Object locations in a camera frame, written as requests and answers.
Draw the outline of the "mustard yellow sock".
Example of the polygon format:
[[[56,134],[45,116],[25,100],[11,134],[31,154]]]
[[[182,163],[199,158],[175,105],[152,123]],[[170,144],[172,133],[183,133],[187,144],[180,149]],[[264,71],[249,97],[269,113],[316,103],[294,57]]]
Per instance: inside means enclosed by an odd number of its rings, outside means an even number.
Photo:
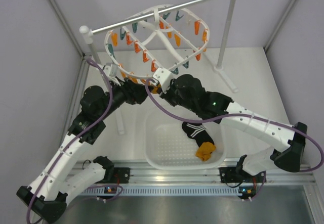
[[[163,91],[160,86],[149,86],[148,88],[152,94],[160,94]]]
[[[216,147],[211,142],[204,142],[198,148],[196,152],[196,157],[198,157],[201,161],[205,162],[210,159],[211,154],[215,151]]]

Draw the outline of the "black striped sock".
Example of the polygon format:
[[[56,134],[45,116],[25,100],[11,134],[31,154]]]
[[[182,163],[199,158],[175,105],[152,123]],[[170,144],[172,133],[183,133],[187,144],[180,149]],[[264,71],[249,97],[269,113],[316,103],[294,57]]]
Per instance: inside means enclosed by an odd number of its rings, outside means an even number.
[[[205,126],[201,123],[183,122],[181,127],[190,139],[195,140],[198,147],[201,147],[203,143],[211,143],[212,145],[215,144],[211,136],[208,134]]]

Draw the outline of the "white oval clip hanger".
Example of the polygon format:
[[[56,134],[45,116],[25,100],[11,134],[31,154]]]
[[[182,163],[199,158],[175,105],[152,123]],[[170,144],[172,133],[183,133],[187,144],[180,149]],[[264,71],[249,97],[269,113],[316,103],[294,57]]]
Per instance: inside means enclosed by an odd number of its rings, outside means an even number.
[[[161,16],[157,15],[159,11],[163,8],[169,8],[169,5],[158,5],[152,8],[149,8],[143,11],[142,14],[147,12],[154,13],[154,19],[152,22],[149,22],[147,19],[141,20],[139,22],[132,23],[132,29],[129,30],[128,27],[121,26],[119,28],[119,33],[115,33],[113,30],[107,32],[105,36],[105,45],[106,52],[112,60],[112,63],[116,64],[120,70],[120,73],[123,78],[128,77],[135,82],[138,80],[144,81],[148,78],[152,78],[154,72],[151,72],[147,75],[137,75],[133,71],[127,71],[122,63],[120,63],[114,54],[114,48],[118,45],[118,41],[125,41],[128,46],[133,45],[135,54],[143,53],[144,50],[147,50],[147,55],[150,58],[148,62],[151,63],[152,60],[156,60],[158,68],[164,68],[164,65],[159,61],[152,52],[149,51],[148,45],[154,39],[158,39],[165,46],[166,50],[171,54],[174,58],[173,65],[170,67],[166,67],[170,72],[173,68],[180,68],[187,61],[195,58],[195,55],[199,54],[199,48],[201,48],[201,53],[206,52],[207,44],[210,39],[210,30],[208,25],[204,20],[199,18],[196,14],[190,11],[187,8],[182,8],[181,11],[184,12],[189,20],[192,20],[194,23],[194,34],[201,35],[202,45],[197,47],[191,43],[190,40],[185,38],[184,35],[181,34],[179,30],[177,30],[171,23],[167,21],[169,12],[163,13]],[[174,48],[174,45],[171,43],[171,39],[175,40],[175,45],[179,47],[182,43],[186,44],[193,50],[193,52],[186,56],[182,57]]]

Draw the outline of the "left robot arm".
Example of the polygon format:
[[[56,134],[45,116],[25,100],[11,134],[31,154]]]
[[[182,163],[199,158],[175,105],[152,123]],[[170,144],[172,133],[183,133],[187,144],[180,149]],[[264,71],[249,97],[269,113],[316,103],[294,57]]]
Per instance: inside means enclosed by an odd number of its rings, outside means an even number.
[[[64,140],[41,174],[28,186],[21,186],[17,196],[47,223],[55,223],[70,202],[94,183],[108,183],[114,178],[114,163],[98,156],[77,175],[68,178],[79,157],[92,148],[106,125],[104,119],[123,103],[142,104],[147,98],[145,86],[130,79],[112,83],[110,91],[100,86],[88,87],[81,98],[81,112],[72,122]]]

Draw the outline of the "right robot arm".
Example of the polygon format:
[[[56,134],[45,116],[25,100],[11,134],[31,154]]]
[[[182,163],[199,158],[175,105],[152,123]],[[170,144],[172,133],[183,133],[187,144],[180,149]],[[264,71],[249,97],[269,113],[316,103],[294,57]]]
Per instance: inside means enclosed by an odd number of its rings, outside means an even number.
[[[215,123],[229,126],[267,143],[270,147],[252,155],[240,157],[236,176],[248,182],[260,172],[282,169],[299,172],[305,148],[307,126],[301,122],[295,125],[276,125],[235,102],[222,93],[205,90],[199,79],[189,74],[178,78],[155,76],[161,84],[160,97],[172,106],[182,106],[200,119],[207,120],[222,116]]]

